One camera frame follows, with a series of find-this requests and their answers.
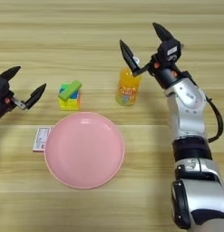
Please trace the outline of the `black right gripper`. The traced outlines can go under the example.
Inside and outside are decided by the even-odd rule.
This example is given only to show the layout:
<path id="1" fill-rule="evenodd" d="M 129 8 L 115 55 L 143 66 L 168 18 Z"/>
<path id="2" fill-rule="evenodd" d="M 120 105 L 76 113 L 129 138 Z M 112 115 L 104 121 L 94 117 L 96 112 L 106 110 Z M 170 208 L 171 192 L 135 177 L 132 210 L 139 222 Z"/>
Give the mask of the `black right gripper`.
<path id="1" fill-rule="evenodd" d="M 162 42 L 173 39 L 173 35 L 161 24 L 153 23 L 152 25 Z M 149 75 L 153 76 L 160 87 L 164 90 L 170 88 L 172 85 L 185 78 L 193 82 L 190 73 L 188 71 L 181 72 L 175 63 L 171 64 L 170 66 L 162 66 L 156 54 L 151 57 L 151 60 L 144 67 L 139 68 L 138 64 L 133 58 L 131 49 L 123 40 L 120 40 L 120 48 L 122 51 L 122 57 L 131 69 L 134 76 L 148 72 Z"/>

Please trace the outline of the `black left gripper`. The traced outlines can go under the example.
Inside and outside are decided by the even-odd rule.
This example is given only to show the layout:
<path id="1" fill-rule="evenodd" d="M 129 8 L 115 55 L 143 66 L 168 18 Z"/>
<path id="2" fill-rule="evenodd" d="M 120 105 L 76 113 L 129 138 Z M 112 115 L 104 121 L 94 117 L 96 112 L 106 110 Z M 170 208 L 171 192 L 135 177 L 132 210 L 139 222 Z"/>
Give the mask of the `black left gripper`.
<path id="1" fill-rule="evenodd" d="M 20 66 L 14 66 L 0 74 L 2 78 L 8 82 L 18 73 Z M 22 110 L 25 108 L 31 109 L 42 97 L 46 84 L 39 86 L 34 92 L 31 93 L 30 98 L 25 102 L 18 101 L 15 97 L 8 98 L 0 101 L 0 119 L 6 115 L 8 112 L 12 111 L 15 107 L 18 107 Z"/>

